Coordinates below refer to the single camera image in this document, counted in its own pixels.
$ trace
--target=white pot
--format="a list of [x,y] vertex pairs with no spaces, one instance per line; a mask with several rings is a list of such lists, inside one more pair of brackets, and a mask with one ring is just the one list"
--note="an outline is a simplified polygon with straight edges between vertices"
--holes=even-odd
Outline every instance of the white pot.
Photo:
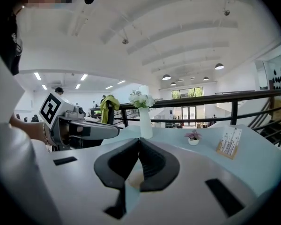
[[153,130],[151,127],[151,119],[149,116],[149,108],[139,108],[140,112],[140,133],[143,138],[153,137]]
[[189,143],[190,145],[192,145],[192,146],[197,145],[198,142],[199,142],[199,139],[197,139],[197,140],[191,140],[190,138],[188,138],[188,143]]

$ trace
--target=staircase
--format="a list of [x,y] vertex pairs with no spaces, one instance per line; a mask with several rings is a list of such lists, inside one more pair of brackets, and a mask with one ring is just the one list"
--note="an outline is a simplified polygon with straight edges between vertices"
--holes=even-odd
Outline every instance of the staircase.
[[265,137],[267,140],[269,140],[272,144],[277,144],[281,141],[281,124],[275,123],[268,127],[266,127],[262,132],[260,133],[261,136]]

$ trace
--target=black slot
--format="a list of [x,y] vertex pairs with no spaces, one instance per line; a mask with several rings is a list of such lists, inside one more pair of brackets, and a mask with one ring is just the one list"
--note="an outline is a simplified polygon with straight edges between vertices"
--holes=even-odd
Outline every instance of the black slot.
[[56,166],[63,165],[66,163],[71,163],[74,161],[77,161],[77,159],[74,157],[66,157],[66,158],[62,158],[62,159],[53,160],[53,162],[55,163]]
[[233,216],[244,208],[244,206],[233,196],[233,194],[218,179],[205,181],[228,217]]

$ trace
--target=white ceiling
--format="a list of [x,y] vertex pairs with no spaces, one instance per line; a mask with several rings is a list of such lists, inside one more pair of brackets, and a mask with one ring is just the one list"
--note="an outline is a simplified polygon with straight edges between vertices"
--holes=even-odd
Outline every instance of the white ceiling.
[[[65,91],[112,91],[129,84],[124,82],[118,84],[120,80],[88,75],[84,81],[80,81],[83,74],[72,73],[39,73],[41,80],[37,80],[34,74],[18,74],[16,75],[17,81],[22,86],[30,88],[33,91],[44,90],[42,84],[46,85],[48,89],[55,89],[62,87]],[[75,89],[77,84],[81,84],[79,89]]]
[[[224,15],[224,9],[230,11],[229,16]],[[74,37],[84,47],[89,43],[103,48],[104,57],[112,51],[124,61],[107,64],[104,60],[100,64],[98,58],[92,62],[94,56],[90,53],[89,57],[83,55],[89,65],[82,67],[81,54],[81,62],[77,58],[77,63],[67,66],[63,61],[68,70],[142,84],[156,80],[160,88],[169,87],[179,78],[185,79],[185,85],[202,83],[206,75],[210,81],[217,80],[272,43],[274,46],[281,36],[258,0],[95,0],[91,5],[77,0],[62,9],[25,8],[19,22],[26,40],[37,41],[38,36],[44,40],[44,35],[50,39],[57,35]],[[129,41],[126,45],[122,43],[124,38]],[[42,47],[27,47],[33,48],[37,54],[43,51]],[[73,51],[64,50],[62,56],[70,60]],[[44,56],[51,57],[49,53],[53,52],[51,49]],[[47,62],[36,65],[27,55],[24,57],[27,70],[28,65],[32,70],[46,66]],[[214,70],[218,62],[225,69]],[[62,70],[56,64],[52,62],[50,67]],[[161,81],[165,73],[172,76],[170,81]],[[97,83],[105,87],[108,81],[101,78]]]

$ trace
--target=yellow-green jacket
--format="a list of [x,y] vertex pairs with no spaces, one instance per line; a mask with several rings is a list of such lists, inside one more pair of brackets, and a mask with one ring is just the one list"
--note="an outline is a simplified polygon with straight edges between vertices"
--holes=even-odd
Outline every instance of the yellow-green jacket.
[[107,106],[107,101],[109,101],[110,105],[114,110],[118,110],[120,107],[120,103],[118,102],[117,99],[114,98],[113,95],[108,95],[101,103],[100,108],[102,112],[102,123],[107,123],[108,121],[108,106]]

